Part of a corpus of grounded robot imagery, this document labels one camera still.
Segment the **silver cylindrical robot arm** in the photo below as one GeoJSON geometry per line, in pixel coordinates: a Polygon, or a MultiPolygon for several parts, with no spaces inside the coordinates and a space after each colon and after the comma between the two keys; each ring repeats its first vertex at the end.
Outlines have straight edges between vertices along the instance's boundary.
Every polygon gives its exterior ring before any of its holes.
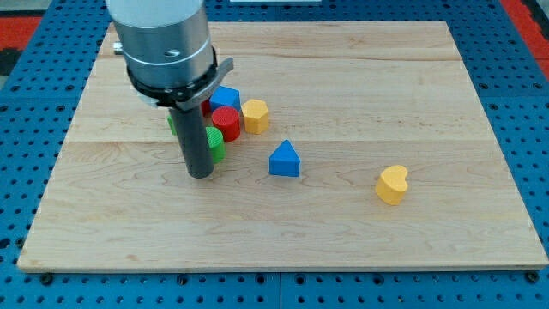
{"type": "Polygon", "coordinates": [[[151,88],[179,88],[214,63],[203,0],[106,0],[131,75],[151,88]]]}

